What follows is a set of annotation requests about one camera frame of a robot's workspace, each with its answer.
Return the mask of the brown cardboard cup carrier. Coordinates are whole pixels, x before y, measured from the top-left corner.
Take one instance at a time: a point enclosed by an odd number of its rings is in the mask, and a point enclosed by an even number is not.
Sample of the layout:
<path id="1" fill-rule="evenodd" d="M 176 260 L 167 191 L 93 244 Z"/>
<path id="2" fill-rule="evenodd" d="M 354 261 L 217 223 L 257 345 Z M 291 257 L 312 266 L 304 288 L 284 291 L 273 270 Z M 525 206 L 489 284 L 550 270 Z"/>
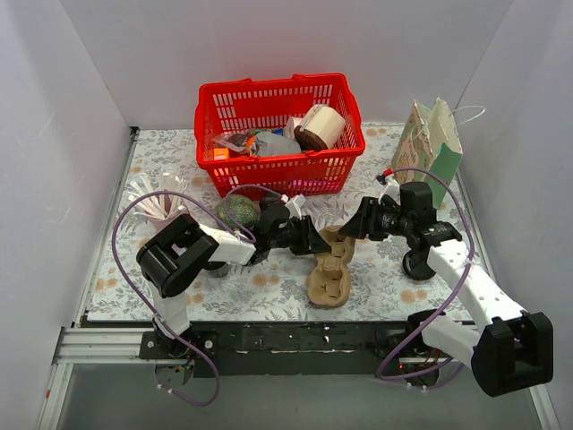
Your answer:
<path id="1" fill-rule="evenodd" d="M 331 251 L 315 255 L 317 265 L 307 280 L 308 297 L 318 307 L 339 308 L 350 297 L 352 282 L 348 265 L 355 253 L 355 240 L 340 235 L 340 229 L 340 225 L 333 225 L 320 231 Z"/>

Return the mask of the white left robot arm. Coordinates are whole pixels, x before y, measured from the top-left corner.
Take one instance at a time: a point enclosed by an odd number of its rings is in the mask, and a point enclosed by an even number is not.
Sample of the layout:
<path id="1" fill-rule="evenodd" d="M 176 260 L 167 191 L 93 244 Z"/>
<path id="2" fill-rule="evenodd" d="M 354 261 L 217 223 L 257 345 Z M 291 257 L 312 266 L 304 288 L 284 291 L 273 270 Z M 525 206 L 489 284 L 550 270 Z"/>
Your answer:
<path id="1" fill-rule="evenodd" d="M 304 201 L 302 195 L 289 198 L 267 192 L 259 202 L 259 218 L 248 227 L 256 238 L 253 244 L 238 232 L 209 228 L 184 213 L 140 249 L 136 262 L 154 286 L 153 327 L 169 357 L 183 357 L 191 346 L 184 296 L 202 271 L 225 275 L 229 266 L 258 264 L 276 248 L 287 248 L 294 255 L 331 250 L 311 218 L 301 214 Z"/>

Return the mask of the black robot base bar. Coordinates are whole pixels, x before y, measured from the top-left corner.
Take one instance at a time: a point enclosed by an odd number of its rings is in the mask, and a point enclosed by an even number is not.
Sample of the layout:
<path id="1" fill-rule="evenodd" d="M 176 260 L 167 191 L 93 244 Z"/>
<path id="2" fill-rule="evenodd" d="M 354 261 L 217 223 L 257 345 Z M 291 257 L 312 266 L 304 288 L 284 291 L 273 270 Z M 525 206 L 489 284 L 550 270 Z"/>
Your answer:
<path id="1" fill-rule="evenodd" d="M 183 338 L 222 376 L 373 376 L 407 322 L 193 322 Z"/>

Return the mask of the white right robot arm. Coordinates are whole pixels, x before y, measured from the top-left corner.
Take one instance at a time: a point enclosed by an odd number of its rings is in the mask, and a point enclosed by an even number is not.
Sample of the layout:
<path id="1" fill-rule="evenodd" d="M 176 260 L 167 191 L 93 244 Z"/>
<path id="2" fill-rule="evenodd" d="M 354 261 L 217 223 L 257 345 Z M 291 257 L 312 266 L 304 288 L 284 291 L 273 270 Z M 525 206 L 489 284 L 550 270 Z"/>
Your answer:
<path id="1" fill-rule="evenodd" d="M 385 367 L 403 348 L 425 356 L 434 348 L 471 369 L 491 397 L 546 384 L 553 377 L 553 326 L 543 313 L 531 314 L 506 295 L 474 263 L 475 244 L 464 240 L 448 222 L 437 219 L 432 190 L 424 182 L 399 187 L 400 200 L 364 197 L 355 215 L 339 230 L 345 237 L 381 241 L 403 237 L 409 247 L 403 270 L 413 280 L 442 277 L 470 313 L 475 327 L 454 322 L 440 306 L 409 316 L 404 339 L 376 371 L 387 381 Z"/>

